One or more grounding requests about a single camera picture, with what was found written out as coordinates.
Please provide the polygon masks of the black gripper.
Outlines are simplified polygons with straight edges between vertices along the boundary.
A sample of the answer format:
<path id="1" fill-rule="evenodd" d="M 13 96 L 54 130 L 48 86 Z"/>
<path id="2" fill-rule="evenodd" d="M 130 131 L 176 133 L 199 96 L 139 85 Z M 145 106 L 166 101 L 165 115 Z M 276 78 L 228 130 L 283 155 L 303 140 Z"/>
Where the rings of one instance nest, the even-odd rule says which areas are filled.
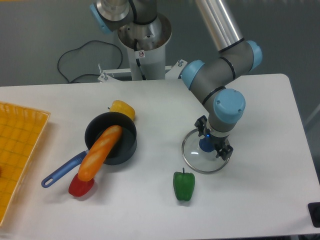
<path id="1" fill-rule="evenodd" d="M 200 137 L 199 146 L 201 148 L 215 148 L 216 158 L 228 160 L 234 149 L 231 145 L 226 144 L 225 141 L 230 135 L 230 132 L 220 132 L 215 130 L 205 115 L 198 118 L 194 124 Z"/>

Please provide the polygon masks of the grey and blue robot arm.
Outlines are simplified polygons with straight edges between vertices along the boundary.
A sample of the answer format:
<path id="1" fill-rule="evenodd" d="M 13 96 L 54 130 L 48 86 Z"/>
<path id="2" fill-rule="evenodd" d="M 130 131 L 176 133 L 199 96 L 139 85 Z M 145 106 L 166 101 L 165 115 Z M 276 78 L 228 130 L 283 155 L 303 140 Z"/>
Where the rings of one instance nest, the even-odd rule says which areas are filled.
<path id="1" fill-rule="evenodd" d="M 188 63 L 180 77 L 209 114 L 195 122 L 200 148 L 216 151 L 226 161 L 233 153 L 228 136 L 246 106 L 243 95 L 226 85 L 256 68 L 263 55 L 254 41 L 244 40 L 224 1 L 199 0 L 196 5 L 220 56 L 210 64 Z M 105 34 L 117 32 L 134 81 L 165 77 L 165 46 L 172 28 L 155 0 L 97 0 L 89 8 Z"/>

